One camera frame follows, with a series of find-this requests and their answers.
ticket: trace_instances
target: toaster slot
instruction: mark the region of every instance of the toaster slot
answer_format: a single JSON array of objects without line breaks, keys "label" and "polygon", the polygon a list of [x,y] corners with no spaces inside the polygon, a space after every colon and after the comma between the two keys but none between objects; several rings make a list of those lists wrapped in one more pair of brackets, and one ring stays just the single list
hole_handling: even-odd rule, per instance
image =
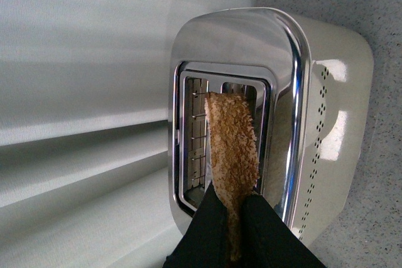
[{"label": "toaster slot", "polygon": [[204,197],[206,186],[211,179],[208,158],[207,121],[205,116],[205,94],[210,91],[229,94],[243,94],[249,104],[253,126],[257,137],[257,146],[261,139],[264,99],[266,91],[260,81],[231,78],[211,74],[193,73],[202,77],[184,77],[182,88],[182,123],[181,144],[181,180],[180,191],[185,204],[197,209]]}]

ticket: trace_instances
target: slice of toast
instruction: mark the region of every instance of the slice of toast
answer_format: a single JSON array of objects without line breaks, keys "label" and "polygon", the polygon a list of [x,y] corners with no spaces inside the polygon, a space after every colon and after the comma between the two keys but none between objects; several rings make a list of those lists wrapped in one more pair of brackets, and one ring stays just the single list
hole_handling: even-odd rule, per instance
[{"label": "slice of toast", "polygon": [[227,208],[230,260],[241,257],[240,208],[253,190],[258,175],[256,136],[248,104],[240,94],[207,93],[212,181]]}]

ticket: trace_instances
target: toaster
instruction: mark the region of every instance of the toaster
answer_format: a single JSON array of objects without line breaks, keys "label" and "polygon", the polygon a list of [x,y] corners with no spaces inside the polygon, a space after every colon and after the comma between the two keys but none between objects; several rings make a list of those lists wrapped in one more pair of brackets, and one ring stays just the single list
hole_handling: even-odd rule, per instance
[{"label": "toaster", "polygon": [[309,245],[343,209],[359,159],[373,59],[359,34],[273,8],[191,19],[171,53],[169,192],[184,233],[210,182],[207,92],[253,118],[257,193]]}]

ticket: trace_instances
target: chrome trim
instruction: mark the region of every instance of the chrome trim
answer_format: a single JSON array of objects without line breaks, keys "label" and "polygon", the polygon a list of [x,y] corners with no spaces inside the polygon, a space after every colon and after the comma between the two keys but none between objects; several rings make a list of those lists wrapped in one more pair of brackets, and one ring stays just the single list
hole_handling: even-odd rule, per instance
[{"label": "chrome trim", "polygon": [[190,20],[177,34],[171,55],[170,203],[182,231],[187,229],[187,222],[181,221],[183,210],[191,211],[177,195],[177,142],[172,138],[180,128],[180,72],[187,65],[202,64],[207,73],[267,79],[271,96],[267,138],[261,142],[266,152],[260,192],[290,227],[303,156],[310,58],[301,28],[277,9],[231,9],[203,15]]}]

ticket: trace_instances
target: grey countertop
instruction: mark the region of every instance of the grey countertop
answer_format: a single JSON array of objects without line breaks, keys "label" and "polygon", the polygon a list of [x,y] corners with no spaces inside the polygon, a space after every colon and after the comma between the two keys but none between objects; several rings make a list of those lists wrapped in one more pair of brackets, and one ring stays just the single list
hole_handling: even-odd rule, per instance
[{"label": "grey countertop", "polygon": [[310,249],[328,267],[401,267],[402,0],[257,0],[353,29],[374,75],[362,154],[343,212]]}]

